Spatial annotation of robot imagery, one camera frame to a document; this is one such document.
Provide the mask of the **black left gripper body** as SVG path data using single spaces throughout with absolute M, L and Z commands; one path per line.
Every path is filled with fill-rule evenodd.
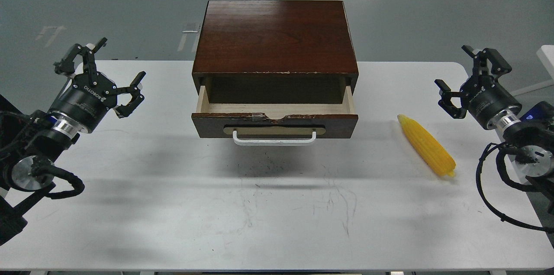
M 61 96 L 54 99 L 48 113 L 65 115 L 81 124 L 81 131 L 91 133 L 117 103 L 115 95 L 105 95 L 116 86 L 115 82 L 101 72 L 95 82 L 96 86 L 89 82 L 87 72 L 76 75 Z

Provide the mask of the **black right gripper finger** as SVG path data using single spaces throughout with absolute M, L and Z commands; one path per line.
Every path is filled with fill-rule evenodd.
M 435 84 L 439 88 L 439 95 L 441 99 L 438 101 L 438 105 L 453 119 L 463 119 L 467 114 L 467 109 L 465 107 L 456 107 L 451 99 L 459 98 L 461 102 L 467 101 L 469 97 L 468 93 L 463 92 L 453 92 L 451 88 L 442 80 L 435 79 Z
M 496 49 L 485 48 L 477 52 L 469 45 L 462 50 L 473 59 L 472 76 L 490 76 L 496 80 L 512 71 L 511 65 Z

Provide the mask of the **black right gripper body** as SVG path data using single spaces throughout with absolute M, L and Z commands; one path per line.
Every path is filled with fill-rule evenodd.
M 462 107 L 486 130 L 496 127 L 490 122 L 498 113 L 510 110 L 517 115 L 522 109 L 521 103 L 491 75 L 469 77 L 461 86 L 461 92 L 467 94 L 461 101 Z

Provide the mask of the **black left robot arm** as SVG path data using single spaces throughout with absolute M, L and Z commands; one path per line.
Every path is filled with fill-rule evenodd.
M 74 44 L 53 64 L 67 82 L 46 112 L 26 115 L 1 97 L 1 187 L 30 193 L 14 206 L 1 198 L 2 245 L 22 232 L 28 223 L 24 214 L 42 198 L 65 199 L 84 191 L 80 178 L 55 166 L 62 152 L 81 133 L 93 132 L 110 110 L 125 118 L 144 101 L 141 80 L 146 72 L 139 72 L 129 86 L 117 87 L 97 70 L 95 54 L 106 42 Z

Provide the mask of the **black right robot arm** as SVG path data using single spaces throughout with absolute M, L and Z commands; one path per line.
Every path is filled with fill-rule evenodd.
M 438 105 L 454 119 L 467 113 L 486 130 L 496 130 L 502 143 L 489 143 L 476 168 L 477 191 L 485 203 L 503 222 L 536 231 L 553 233 L 552 227 L 538 227 L 507 216 L 485 197 L 481 175 L 484 162 L 495 149 L 496 169 L 501 180 L 522 192 L 539 192 L 553 201 L 553 107 L 542 101 L 524 116 L 518 117 L 522 105 L 499 82 L 511 72 L 510 64 L 496 49 L 477 51 L 469 45 L 462 49 L 473 60 L 471 76 L 454 92 L 441 79 L 435 80 L 441 99 Z

